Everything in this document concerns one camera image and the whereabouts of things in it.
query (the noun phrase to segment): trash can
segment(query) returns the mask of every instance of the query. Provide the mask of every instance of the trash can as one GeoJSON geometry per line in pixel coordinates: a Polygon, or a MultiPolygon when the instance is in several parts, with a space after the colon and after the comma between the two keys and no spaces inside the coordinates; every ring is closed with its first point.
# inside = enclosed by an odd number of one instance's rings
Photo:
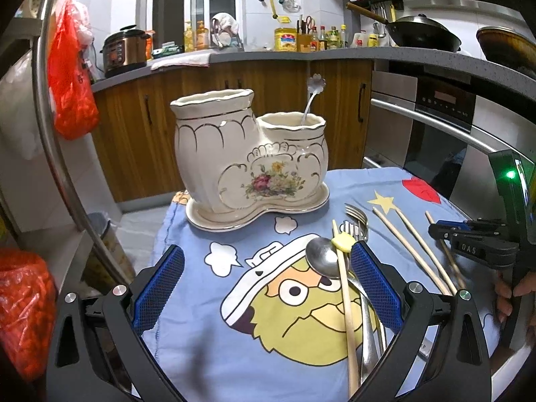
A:
{"type": "MultiPolygon", "coordinates": [[[[123,269],[129,280],[133,281],[136,273],[132,267],[132,263],[130,263],[125,251],[121,247],[121,243],[117,240],[111,221],[109,221],[103,213],[89,213],[88,217],[91,221],[91,225],[93,225],[93,228],[100,234],[104,245],[110,251],[114,260],[119,264],[121,269],[123,269]]],[[[95,248],[93,248],[89,254],[82,279],[89,286],[103,294],[108,293],[116,285],[104,266],[99,262],[95,253],[95,248]]]]}

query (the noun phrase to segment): pan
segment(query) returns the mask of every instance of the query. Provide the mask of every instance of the pan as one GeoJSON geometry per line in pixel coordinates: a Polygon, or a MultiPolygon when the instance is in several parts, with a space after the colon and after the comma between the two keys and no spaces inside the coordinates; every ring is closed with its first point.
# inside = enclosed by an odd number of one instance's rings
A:
{"type": "Polygon", "coordinates": [[[456,52],[462,45],[462,41],[449,32],[445,26],[423,14],[403,16],[397,21],[389,22],[386,18],[352,3],[346,3],[346,8],[384,24],[399,47],[432,48],[456,52]]]}
{"type": "Polygon", "coordinates": [[[476,39],[490,62],[507,66],[536,80],[536,44],[506,27],[482,27],[476,39]]]}

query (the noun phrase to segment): flower painting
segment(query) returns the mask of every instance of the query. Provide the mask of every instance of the flower painting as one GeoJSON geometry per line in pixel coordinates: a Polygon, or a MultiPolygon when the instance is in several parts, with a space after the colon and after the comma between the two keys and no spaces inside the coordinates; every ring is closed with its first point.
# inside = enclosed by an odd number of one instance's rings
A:
{"type": "Polygon", "coordinates": [[[285,162],[273,162],[270,169],[261,165],[261,173],[251,173],[251,183],[246,188],[246,198],[254,197],[293,197],[304,188],[305,180],[296,171],[285,172],[285,162]]]}

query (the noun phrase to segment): human hand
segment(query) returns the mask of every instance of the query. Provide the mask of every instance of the human hand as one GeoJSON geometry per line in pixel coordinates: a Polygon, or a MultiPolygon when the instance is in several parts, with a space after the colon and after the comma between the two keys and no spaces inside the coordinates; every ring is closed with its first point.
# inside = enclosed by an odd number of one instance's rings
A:
{"type": "MultiPolygon", "coordinates": [[[[507,316],[512,314],[512,304],[510,298],[512,296],[523,296],[532,291],[536,291],[536,272],[529,272],[524,278],[519,282],[519,284],[512,288],[506,284],[502,278],[502,274],[498,272],[497,281],[495,282],[495,293],[497,296],[497,310],[498,310],[498,319],[503,323],[507,316]]],[[[536,315],[532,316],[529,326],[536,326],[536,315]]]]}

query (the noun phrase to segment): blue tablecloth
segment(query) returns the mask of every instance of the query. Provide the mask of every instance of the blue tablecloth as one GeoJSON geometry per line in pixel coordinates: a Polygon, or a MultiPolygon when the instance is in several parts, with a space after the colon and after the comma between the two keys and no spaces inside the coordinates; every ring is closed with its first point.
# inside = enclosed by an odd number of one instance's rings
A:
{"type": "MultiPolygon", "coordinates": [[[[155,328],[143,338],[189,402],[348,399],[340,283],[322,279],[304,258],[309,235],[332,237],[331,220],[340,224],[348,219],[345,202],[366,212],[368,244],[380,261],[395,266],[406,281],[418,280],[439,292],[372,207],[387,212],[434,268],[392,209],[399,207],[447,267],[443,250],[428,236],[424,211],[435,221],[463,220],[448,201],[398,168],[336,170],[328,172],[325,182],[330,199],[323,208],[299,215],[265,214],[226,233],[196,229],[188,223],[184,205],[171,204],[155,239],[152,264],[177,244],[184,250],[186,268],[155,328]]],[[[491,355],[499,338],[493,317],[494,274],[468,259],[457,260],[491,355]]],[[[434,335],[432,327],[427,336],[434,335]]],[[[356,338],[361,340],[360,330],[356,338]]],[[[423,367],[416,359],[400,394],[415,387],[423,367]]]]}

